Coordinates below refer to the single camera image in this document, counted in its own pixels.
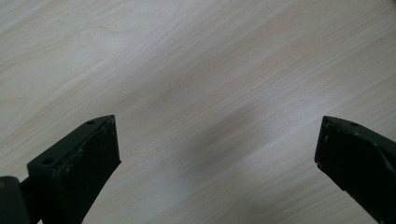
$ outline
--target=light wooden table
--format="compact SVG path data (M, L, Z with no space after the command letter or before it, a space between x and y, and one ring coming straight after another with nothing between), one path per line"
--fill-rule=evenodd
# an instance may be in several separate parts
M375 223L313 158L324 115L396 140L396 3L0 1L0 175L107 114L86 224Z

